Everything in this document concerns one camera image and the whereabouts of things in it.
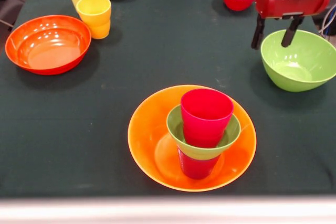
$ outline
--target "dark green tablecloth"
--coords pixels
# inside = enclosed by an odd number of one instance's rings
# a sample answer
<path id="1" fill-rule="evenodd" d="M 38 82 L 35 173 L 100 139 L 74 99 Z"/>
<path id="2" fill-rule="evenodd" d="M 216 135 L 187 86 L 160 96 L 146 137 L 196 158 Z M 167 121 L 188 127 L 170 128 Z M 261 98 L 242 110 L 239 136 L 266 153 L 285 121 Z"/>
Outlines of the dark green tablecloth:
<path id="1" fill-rule="evenodd" d="M 52 14 L 78 17 L 70 0 L 28 0 L 16 25 Z M 289 93 L 275 87 L 250 48 L 255 7 L 222 0 L 112 0 L 111 34 L 83 62 L 38 76 L 0 58 L 0 196 L 182 194 L 148 178 L 128 150 L 127 128 L 149 95 L 202 84 L 251 116 L 257 152 L 230 185 L 207 194 L 336 192 L 336 82 Z M 266 33 L 289 21 L 268 20 Z M 316 31 L 306 19 L 301 29 Z"/>

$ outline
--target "orange bowl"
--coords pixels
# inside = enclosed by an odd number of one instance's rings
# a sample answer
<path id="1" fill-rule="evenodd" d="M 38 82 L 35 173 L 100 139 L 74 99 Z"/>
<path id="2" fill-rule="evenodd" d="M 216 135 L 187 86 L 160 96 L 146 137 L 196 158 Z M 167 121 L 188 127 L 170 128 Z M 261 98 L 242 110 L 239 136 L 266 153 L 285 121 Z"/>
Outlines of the orange bowl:
<path id="1" fill-rule="evenodd" d="M 183 174 L 178 148 L 166 127 L 169 112 L 179 105 L 184 93 L 206 88 L 182 85 L 163 89 L 144 100 L 134 112 L 128 128 L 128 145 L 140 167 L 154 181 L 181 191 L 208 191 L 236 180 L 253 160 L 257 137 L 246 111 L 235 100 L 234 114 L 241 125 L 235 144 L 217 161 L 212 173 L 204 179 L 191 179 Z"/>
<path id="2" fill-rule="evenodd" d="M 8 37 L 5 50 L 17 66 L 43 75 L 60 74 L 75 67 L 91 43 L 89 28 L 63 15 L 32 19 Z"/>

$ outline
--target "bowl rim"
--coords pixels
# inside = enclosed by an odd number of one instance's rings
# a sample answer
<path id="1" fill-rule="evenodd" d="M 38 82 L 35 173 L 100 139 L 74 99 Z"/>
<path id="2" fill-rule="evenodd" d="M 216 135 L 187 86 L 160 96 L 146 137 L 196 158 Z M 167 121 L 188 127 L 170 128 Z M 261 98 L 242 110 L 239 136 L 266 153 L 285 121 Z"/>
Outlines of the bowl rim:
<path id="1" fill-rule="evenodd" d="M 236 136 L 236 138 L 235 138 L 231 143 L 226 144 L 226 145 L 221 146 L 221 147 L 215 147 L 215 148 L 202 148 L 202 147 L 197 147 L 197 146 L 193 146 L 193 145 L 189 145 L 189 144 L 187 144 L 187 143 L 184 143 L 184 142 L 182 142 L 180 139 L 178 139 L 178 138 L 172 133 L 172 131 L 170 130 L 169 125 L 168 125 L 168 118 L 169 118 L 170 114 L 173 112 L 173 110 L 175 110 L 175 109 L 178 108 L 178 107 L 181 107 L 181 105 L 179 104 L 179 105 L 175 106 L 175 107 L 174 107 L 173 109 L 171 109 L 170 112 L 168 113 L 167 118 L 166 118 L 166 127 L 167 127 L 167 129 L 168 129 L 169 134 L 170 134 L 174 139 L 176 139 L 179 143 L 181 143 L 182 145 L 185 145 L 185 146 L 188 147 L 188 148 L 192 148 L 193 150 L 208 151 L 208 152 L 210 152 L 210 151 L 219 151 L 219 150 L 221 150 L 221 149 L 223 149 L 223 148 L 227 148 L 227 147 L 233 145 L 233 144 L 237 141 L 237 139 L 240 137 L 240 134 L 241 134 L 241 132 L 242 132 L 242 127 L 241 127 L 241 124 L 240 124 L 240 121 L 239 121 L 238 117 L 233 113 L 232 116 L 236 119 L 236 121 L 238 122 L 238 125 L 239 125 L 239 133 L 238 133 L 238 135 Z"/>
<path id="2" fill-rule="evenodd" d="M 37 21 L 37 20 L 42 19 L 42 18 L 58 18 L 58 17 L 67 18 L 67 19 L 74 20 L 75 22 L 79 22 L 80 24 L 82 24 L 82 25 L 85 27 L 85 29 L 86 29 L 87 32 L 89 33 L 89 42 L 87 43 L 85 49 L 83 50 L 83 52 L 80 54 L 79 57 L 77 57 L 76 59 L 74 59 L 74 60 L 72 60 L 72 61 L 70 61 L 70 62 L 68 62 L 68 63 L 66 63 L 66 64 L 64 64 L 64 65 L 62 65 L 62 66 L 59 66 L 59 67 L 54 67 L 54 68 L 42 68 L 42 69 L 36 69 L 36 68 L 32 68 L 32 67 L 28 67 L 28 66 L 24 66 L 24 65 L 21 65 L 21 64 L 19 64 L 19 63 L 13 61 L 13 60 L 11 59 L 11 57 L 9 56 L 9 54 L 8 54 L 8 52 L 7 52 L 7 47 L 8 47 L 7 44 L 9 43 L 9 39 L 11 38 L 12 34 L 13 34 L 16 30 L 19 30 L 19 29 L 22 28 L 24 25 L 29 24 L 29 23 L 34 22 L 34 21 Z M 88 27 L 84 22 L 82 22 L 81 20 L 79 20 L 79 19 L 77 19 L 77 18 L 74 18 L 74 17 L 72 17 L 72 16 L 67 16 L 67 15 L 46 15 L 46 16 L 40 16 L 40 17 L 37 17 L 37 18 L 30 19 L 30 20 L 28 20 L 28 21 L 22 23 L 22 24 L 19 25 L 18 27 L 16 27 L 16 28 L 10 33 L 9 37 L 8 37 L 7 40 L 6 40 L 6 44 L 5 44 L 5 52 L 6 52 L 6 56 L 7 56 L 7 58 L 8 58 L 12 63 L 14 63 L 15 65 L 17 65 L 17 66 L 19 66 L 19 67 L 21 67 L 21 68 L 24 68 L 24 69 L 27 69 L 27 70 L 32 70 L 32 71 L 34 71 L 34 70 L 48 71 L 48 70 L 58 69 L 58 68 L 60 68 L 60 67 L 66 66 L 67 64 L 70 64 L 70 63 L 72 63 L 72 62 L 78 60 L 78 58 L 80 58 L 80 57 L 82 56 L 82 54 L 84 54 L 85 52 L 88 51 L 88 49 L 89 49 L 89 47 L 90 47 L 90 45 L 91 45 L 91 41 L 92 41 L 91 31 L 90 31 L 89 27 Z"/>
<path id="3" fill-rule="evenodd" d="M 262 43 L 261 43 L 261 46 L 260 46 L 261 58 L 262 58 L 263 62 L 264 62 L 270 69 L 272 69 L 275 73 L 281 75 L 282 77 L 284 77 L 284 78 L 286 78 L 286 79 L 289 79 L 289 80 L 292 80 L 292 81 L 295 81 L 295 82 L 298 82 L 298 83 L 321 83 L 321 82 L 329 81 L 329 80 L 331 80 L 332 78 L 334 78 L 334 77 L 336 76 L 336 72 L 335 72 L 332 76 L 330 76 L 330 77 L 328 77 L 328 78 L 325 78 L 325 79 L 322 79 L 322 80 L 318 80 L 318 81 L 301 81 L 301 80 L 297 80 L 297 79 L 292 78 L 292 77 L 285 76 L 285 75 L 282 74 L 281 72 L 275 70 L 275 69 L 269 64 L 269 62 L 267 62 L 267 60 L 265 59 L 264 54 L 262 53 L 262 48 L 263 48 L 264 43 L 265 43 L 265 41 L 266 41 L 266 39 L 267 39 L 268 37 L 270 37 L 270 36 L 272 36 L 272 35 L 274 35 L 274 34 L 277 34 L 277 33 L 282 33 L 282 32 L 284 32 L 284 31 L 286 31 L 286 30 L 283 29 L 283 30 L 275 31 L 275 32 L 273 32 L 273 33 L 267 35 L 266 38 L 265 38 L 265 39 L 262 41 Z M 316 38 L 318 38 L 318 39 L 323 40 L 325 43 L 327 43 L 327 44 L 334 50 L 335 55 L 336 55 L 336 48 L 332 45 L 332 43 L 330 43 L 329 41 L 323 39 L 323 38 L 320 37 L 319 35 L 314 34 L 314 33 L 312 33 L 312 32 L 309 32 L 309 31 L 300 30 L 300 29 L 298 29 L 296 32 L 309 34 L 309 35 L 312 35 L 312 36 L 314 36 L 314 37 L 316 37 Z"/>

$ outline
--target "cup rim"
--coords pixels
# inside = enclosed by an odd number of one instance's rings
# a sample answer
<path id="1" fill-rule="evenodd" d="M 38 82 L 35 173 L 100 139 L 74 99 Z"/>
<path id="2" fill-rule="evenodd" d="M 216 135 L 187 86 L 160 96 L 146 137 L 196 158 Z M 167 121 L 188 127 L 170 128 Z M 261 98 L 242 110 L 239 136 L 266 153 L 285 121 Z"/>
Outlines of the cup rim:
<path id="1" fill-rule="evenodd" d="M 182 100 L 183 100 L 184 96 L 185 96 L 187 93 L 192 92 L 192 91 L 195 91 L 195 90 L 210 90 L 210 91 L 212 91 L 212 92 L 216 92 L 216 93 L 220 93 L 220 94 L 224 95 L 224 96 L 229 100 L 229 102 L 230 102 L 230 104 L 231 104 L 231 107 L 232 107 L 232 109 L 230 110 L 229 114 L 226 115 L 226 116 L 224 116 L 224 117 L 221 117 L 221 118 L 219 118 L 219 119 L 204 119 L 204 118 L 200 118 L 200 117 L 195 116 L 195 115 L 193 115 L 192 113 L 190 113 L 190 112 L 183 106 L 183 104 L 182 104 Z M 216 89 L 202 89 L 202 88 L 199 88 L 199 89 L 193 89 L 193 90 L 190 90 L 190 91 L 188 91 L 188 92 L 185 92 L 185 93 L 183 94 L 183 96 L 181 97 L 180 105 L 181 105 L 181 108 L 183 108 L 183 110 L 184 110 L 188 115 L 190 115 L 190 116 L 192 116 L 192 117 L 194 117 L 194 118 L 197 118 L 197 119 L 199 119 L 199 120 L 201 120 L 201 121 L 207 121 L 207 122 L 209 122 L 209 121 L 210 121 L 210 122 L 217 122 L 217 121 L 224 120 L 224 119 L 228 118 L 229 116 L 231 116 L 231 115 L 233 114 L 233 111 L 234 111 L 234 108 L 235 108 L 235 106 L 234 106 L 234 104 L 233 104 L 233 101 L 232 101 L 231 98 L 230 98 L 228 95 L 226 95 L 225 93 L 220 92 L 219 90 L 216 90 Z"/>
<path id="2" fill-rule="evenodd" d="M 219 149 L 221 149 L 221 148 L 226 148 L 226 147 L 228 147 L 228 146 L 233 145 L 233 144 L 238 140 L 238 138 L 240 137 L 240 134 L 242 133 L 242 127 L 241 127 L 241 124 L 240 124 L 240 121 L 239 121 L 238 117 L 237 117 L 235 114 L 232 114 L 232 116 L 233 116 L 233 117 L 237 120 L 237 122 L 238 122 L 238 125 L 239 125 L 239 134 L 238 134 L 238 136 L 237 136 L 237 137 L 236 137 L 230 144 L 226 144 L 226 145 L 224 145 L 224 146 L 221 146 L 221 147 L 215 147 L 215 148 L 202 148 L 202 147 L 197 147 L 197 146 L 193 146 L 193 145 L 187 144 L 187 143 L 181 141 L 180 139 L 178 139 L 178 138 L 175 136 L 175 134 L 173 134 L 173 132 L 171 131 L 171 129 L 169 128 L 169 125 L 168 125 L 168 118 L 169 118 L 169 115 L 172 113 L 173 110 L 175 110 L 175 109 L 178 108 L 179 106 L 181 106 L 181 105 L 179 104 L 179 105 L 175 106 L 174 108 L 172 108 L 172 109 L 169 111 L 169 113 L 168 113 L 168 115 L 167 115 L 167 118 L 166 118 L 166 127 L 167 127 L 167 129 L 168 129 L 169 134 L 170 134 L 171 136 L 173 136 L 174 139 L 176 139 L 179 143 L 181 143 L 181 144 L 183 144 L 183 145 L 185 145 L 185 146 L 187 146 L 187 147 L 191 147 L 191 148 L 193 148 L 193 149 L 195 149 L 195 150 L 199 150 L 199 151 L 209 151 L 209 152 L 210 152 L 210 151 L 219 150 Z"/>
<path id="3" fill-rule="evenodd" d="M 79 0 L 79 1 L 77 2 L 77 4 L 76 4 L 76 11 L 79 12 L 80 14 L 82 14 L 82 15 L 92 16 L 92 17 L 93 17 L 93 16 L 99 16 L 99 15 L 101 15 L 101 14 L 107 12 L 109 9 L 111 9 L 111 5 L 112 5 L 112 4 L 111 4 L 111 1 L 110 1 L 110 0 L 107 0 L 107 1 L 109 2 L 109 7 L 106 8 L 104 11 L 102 11 L 102 12 L 100 12 L 100 13 L 95 13 L 95 14 L 88 14 L 88 13 L 84 13 L 84 12 L 82 12 L 82 11 L 78 8 L 79 3 L 82 2 L 82 1 L 84 1 L 84 0 Z"/>

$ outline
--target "stacked cups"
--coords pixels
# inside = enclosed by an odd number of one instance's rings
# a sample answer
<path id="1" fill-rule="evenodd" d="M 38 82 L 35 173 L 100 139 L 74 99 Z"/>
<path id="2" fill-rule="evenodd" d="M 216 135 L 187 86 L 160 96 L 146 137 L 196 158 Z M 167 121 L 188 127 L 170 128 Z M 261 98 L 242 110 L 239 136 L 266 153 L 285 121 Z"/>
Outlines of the stacked cups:
<path id="1" fill-rule="evenodd" d="M 81 20 L 89 27 L 93 39 L 108 36 L 111 27 L 110 0 L 72 0 Z"/>
<path id="2" fill-rule="evenodd" d="M 185 93 L 181 105 L 167 117 L 167 127 L 179 149 L 183 173 L 193 179 L 207 177 L 220 155 L 240 135 L 231 99 L 213 89 Z"/>

